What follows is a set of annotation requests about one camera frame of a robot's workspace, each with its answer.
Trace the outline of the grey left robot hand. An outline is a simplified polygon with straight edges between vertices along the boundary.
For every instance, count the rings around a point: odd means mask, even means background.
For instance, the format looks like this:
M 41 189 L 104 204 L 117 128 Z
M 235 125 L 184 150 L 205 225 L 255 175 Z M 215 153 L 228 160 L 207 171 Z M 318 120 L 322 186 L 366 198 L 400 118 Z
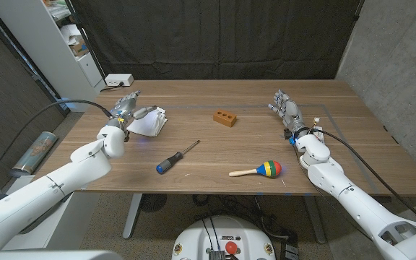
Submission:
M 131 119 L 142 119 L 148 113 L 155 111 L 157 109 L 156 105 L 135 110 L 140 93 L 141 91 L 137 90 L 119 99 L 110 111 L 111 117 L 107 125 L 115 126 L 124 131 Z

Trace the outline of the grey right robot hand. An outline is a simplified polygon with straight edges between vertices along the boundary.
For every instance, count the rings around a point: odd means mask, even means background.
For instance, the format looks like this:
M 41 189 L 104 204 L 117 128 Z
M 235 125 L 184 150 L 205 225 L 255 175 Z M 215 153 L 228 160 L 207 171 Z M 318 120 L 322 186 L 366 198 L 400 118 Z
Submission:
M 285 128 L 296 138 L 299 139 L 308 133 L 303 115 L 297 104 L 282 90 L 278 90 L 274 95 L 274 104 L 268 104 L 281 119 Z

